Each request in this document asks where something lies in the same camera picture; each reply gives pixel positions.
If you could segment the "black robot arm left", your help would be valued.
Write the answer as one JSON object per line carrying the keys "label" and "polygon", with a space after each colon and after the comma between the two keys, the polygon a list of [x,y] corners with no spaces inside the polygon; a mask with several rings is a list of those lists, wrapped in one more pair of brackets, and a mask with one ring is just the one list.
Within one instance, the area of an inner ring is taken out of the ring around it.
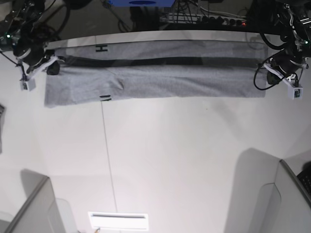
{"label": "black robot arm left", "polygon": [[276,53],[259,69],[267,70],[272,88],[281,81],[299,86],[298,70],[309,68],[311,57],[311,2],[309,0],[259,0],[256,23],[264,43]]}

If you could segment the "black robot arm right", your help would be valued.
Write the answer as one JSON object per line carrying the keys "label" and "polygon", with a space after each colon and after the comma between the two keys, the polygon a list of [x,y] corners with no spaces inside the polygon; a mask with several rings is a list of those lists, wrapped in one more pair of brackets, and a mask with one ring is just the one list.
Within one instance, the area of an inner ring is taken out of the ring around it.
{"label": "black robot arm right", "polygon": [[[0,54],[19,68],[24,80],[45,69],[57,69],[57,62],[64,61],[47,46],[58,38],[67,24],[70,4],[64,0],[42,21],[41,18],[49,9],[44,0],[14,0],[11,11],[0,22]],[[66,11],[59,29],[49,27],[47,22],[62,9]]]}

